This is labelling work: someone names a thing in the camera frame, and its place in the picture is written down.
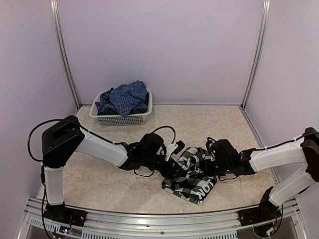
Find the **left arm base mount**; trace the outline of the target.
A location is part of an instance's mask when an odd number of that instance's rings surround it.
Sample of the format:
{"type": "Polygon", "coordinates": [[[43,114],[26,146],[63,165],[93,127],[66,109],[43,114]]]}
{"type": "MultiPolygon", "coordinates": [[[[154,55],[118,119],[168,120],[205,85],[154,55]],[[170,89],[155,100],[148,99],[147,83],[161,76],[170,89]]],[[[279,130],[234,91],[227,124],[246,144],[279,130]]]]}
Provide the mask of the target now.
{"type": "Polygon", "coordinates": [[[59,205],[51,205],[47,200],[46,194],[43,196],[42,204],[44,204],[45,200],[47,204],[41,214],[43,219],[68,224],[70,227],[84,227],[88,214],[86,211],[67,207],[64,202],[59,205]]]}

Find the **white plastic basket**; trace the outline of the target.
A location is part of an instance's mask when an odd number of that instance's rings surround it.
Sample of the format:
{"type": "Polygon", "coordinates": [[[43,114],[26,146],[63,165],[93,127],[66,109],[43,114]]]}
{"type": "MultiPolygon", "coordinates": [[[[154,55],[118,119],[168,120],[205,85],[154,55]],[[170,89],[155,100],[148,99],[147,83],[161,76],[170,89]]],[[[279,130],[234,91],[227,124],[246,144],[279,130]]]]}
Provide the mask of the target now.
{"type": "Polygon", "coordinates": [[[96,101],[99,101],[100,95],[103,92],[99,92],[89,111],[89,117],[95,119],[100,126],[116,126],[116,125],[141,125],[145,124],[148,121],[149,116],[152,113],[153,110],[153,95],[151,90],[147,90],[148,92],[148,110],[143,113],[143,114],[133,114],[133,115],[128,115],[127,117],[123,117],[121,115],[103,115],[99,116],[97,107],[95,105],[96,101]]]}

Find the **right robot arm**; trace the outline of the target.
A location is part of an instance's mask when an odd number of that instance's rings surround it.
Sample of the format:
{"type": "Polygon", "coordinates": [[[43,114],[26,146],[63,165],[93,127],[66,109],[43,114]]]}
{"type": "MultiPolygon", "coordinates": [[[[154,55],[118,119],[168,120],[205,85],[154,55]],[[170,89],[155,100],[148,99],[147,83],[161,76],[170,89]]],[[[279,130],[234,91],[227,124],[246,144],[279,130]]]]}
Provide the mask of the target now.
{"type": "Polygon", "coordinates": [[[265,193],[255,210],[255,217],[260,221],[267,220],[274,213],[274,207],[319,181],[319,133],[312,127],[300,136],[268,147],[238,152],[227,139],[209,138],[206,149],[208,156],[200,165],[207,176],[233,174],[238,177],[286,164],[301,164],[295,173],[265,193]]]}

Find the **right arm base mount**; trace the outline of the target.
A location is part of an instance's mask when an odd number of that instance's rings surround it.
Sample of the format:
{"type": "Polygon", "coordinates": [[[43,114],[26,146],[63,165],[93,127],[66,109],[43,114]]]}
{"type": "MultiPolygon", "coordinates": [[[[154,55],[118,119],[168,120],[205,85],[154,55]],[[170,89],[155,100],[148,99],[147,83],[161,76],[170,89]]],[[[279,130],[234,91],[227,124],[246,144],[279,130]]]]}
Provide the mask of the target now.
{"type": "Polygon", "coordinates": [[[279,206],[275,206],[269,201],[272,189],[273,186],[266,190],[258,206],[238,212],[241,226],[258,224],[281,217],[279,206]]]}

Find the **black white plaid shirt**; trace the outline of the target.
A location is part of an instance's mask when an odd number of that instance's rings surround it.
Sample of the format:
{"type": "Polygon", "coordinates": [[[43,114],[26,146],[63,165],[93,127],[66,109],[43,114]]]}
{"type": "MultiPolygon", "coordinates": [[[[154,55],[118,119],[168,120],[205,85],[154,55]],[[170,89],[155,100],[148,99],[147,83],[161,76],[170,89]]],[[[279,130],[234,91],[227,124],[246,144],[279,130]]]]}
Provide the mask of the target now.
{"type": "Polygon", "coordinates": [[[217,177],[206,171],[212,163],[211,156],[201,147],[188,147],[176,162],[186,171],[186,175],[174,179],[165,178],[161,184],[162,189],[191,203],[202,205],[217,183],[217,177]]]}

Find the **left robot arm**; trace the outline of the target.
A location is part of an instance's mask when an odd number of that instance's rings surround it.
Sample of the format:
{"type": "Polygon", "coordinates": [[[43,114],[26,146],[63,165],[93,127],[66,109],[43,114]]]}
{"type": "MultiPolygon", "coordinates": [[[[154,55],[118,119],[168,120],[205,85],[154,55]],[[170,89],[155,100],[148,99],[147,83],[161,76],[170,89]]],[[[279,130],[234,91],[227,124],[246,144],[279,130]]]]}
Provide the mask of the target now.
{"type": "Polygon", "coordinates": [[[64,206],[63,170],[74,154],[84,154],[125,171],[144,167],[158,172],[163,178],[174,179],[184,175],[184,170],[172,158],[177,148],[175,141],[165,145],[155,130],[137,142],[115,142],[83,126],[75,115],[43,121],[30,131],[27,138],[30,158],[41,164],[44,199],[51,206],[50,213],[61,222],[70,216],[69,209],[64,206]],[[32,153],[31,139],[45,125],[49,127],[42,132],[42,158],[38,159],[32,153]]]}

